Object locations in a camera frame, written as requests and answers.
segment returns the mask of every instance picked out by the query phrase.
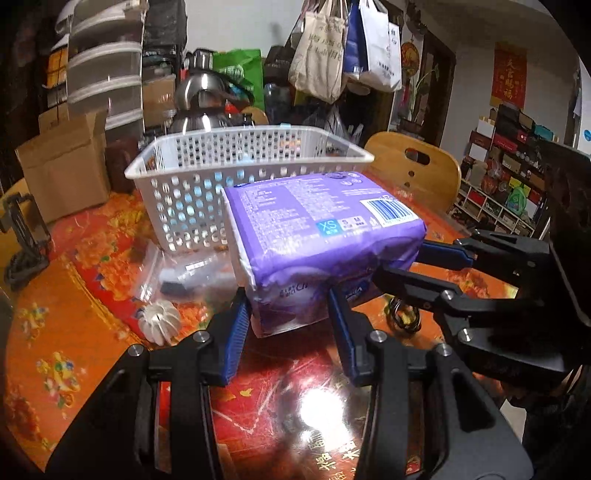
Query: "chair handle hole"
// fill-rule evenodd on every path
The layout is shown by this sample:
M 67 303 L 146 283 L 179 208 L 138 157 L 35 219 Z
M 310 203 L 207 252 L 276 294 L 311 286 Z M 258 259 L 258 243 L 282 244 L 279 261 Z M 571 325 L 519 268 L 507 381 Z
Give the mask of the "chair handle hole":
M 429 155 L 419 152 L 419 150 L 415 150 L 414 148 L 407 148 L 404 154 L 409 160 L 420 163 L 421 165 L 429 165 L 431 163 L 431 157 Z

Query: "green bag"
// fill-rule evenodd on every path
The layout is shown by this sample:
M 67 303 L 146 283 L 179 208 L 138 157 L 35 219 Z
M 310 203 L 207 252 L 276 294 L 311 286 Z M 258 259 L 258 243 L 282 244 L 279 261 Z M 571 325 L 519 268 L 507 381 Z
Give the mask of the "green bag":
M 527 195 L 521 187 L 516 187 L 507 198 L 506 206 L 516 215 L 521 215 L 527 204 Z
M 231 50 L 213 55 L 213 69 L 240 83 L 255 97 L 254 106 L 265 111 L 262 58 L 260 50 Z

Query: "glossy table surface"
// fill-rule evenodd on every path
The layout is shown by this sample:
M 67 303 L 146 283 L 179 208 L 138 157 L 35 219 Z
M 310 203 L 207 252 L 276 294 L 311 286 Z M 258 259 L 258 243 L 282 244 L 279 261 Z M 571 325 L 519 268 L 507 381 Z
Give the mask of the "glossy table surface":
M 466 235 L 442 215 L 391 188 L 425 221 L 427 239 L 451 243 Z M 133 343 L 152 347 L 137 326 L 142 303 L 132 296 L 148 239 L 154 238 L 139 196 L 113 194 L 103 206 L 58 221 L 50 266 L 19 293 L 5 359 L 8 428 L 44 469 L 52 450 L 115 361 Z M 504 298 L 515 290 L 472 270 L 451 272 L 414 264 L 412 270 L 458 284 L 470 296 Z M 443 340 L 431 314 L 410 337 L 393 327 L 380 297 L 357 308 L 372 324 L 407 345 L 432 348 Z M 207 326 L 205 299 L 179 304 L 176 340 Z M 491 391 L 496 385 L 488 382 Z M 166 454 L 167 385 L 161 387 L 160 467 Z M 353 478 L 369 389 L 343 375 L 332 331 L 320 322 L 266 339 L 246 339 L 238 374 L 212 388 L 212 411 L 229 479 Z M 421 392 L 411 388 L 408 472 L 420 468 Z

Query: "diaper package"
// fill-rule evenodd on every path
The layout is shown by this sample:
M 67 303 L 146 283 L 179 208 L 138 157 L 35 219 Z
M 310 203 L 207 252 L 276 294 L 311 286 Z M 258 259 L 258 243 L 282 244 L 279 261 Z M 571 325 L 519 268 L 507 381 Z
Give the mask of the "diaper package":
M 325 319 L 335 284 L 352 305 L 375 298 L 377 267 L 410 268 L 426 233 L 411 209 L 357 172 L 258 181 L 224 196 L 232 266 L 258 337 Z

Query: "chair backrest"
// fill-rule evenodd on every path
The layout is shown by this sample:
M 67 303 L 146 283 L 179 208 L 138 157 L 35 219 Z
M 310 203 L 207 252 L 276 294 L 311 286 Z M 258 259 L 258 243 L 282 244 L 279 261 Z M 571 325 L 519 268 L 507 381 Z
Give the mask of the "chair backrest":
M 375 156 L 369 169 L 379 178 L 440 210 L 449 210 L 455 202 L 462 175 L 446 151 L 396 132 L 375 134 L 365 149 Z

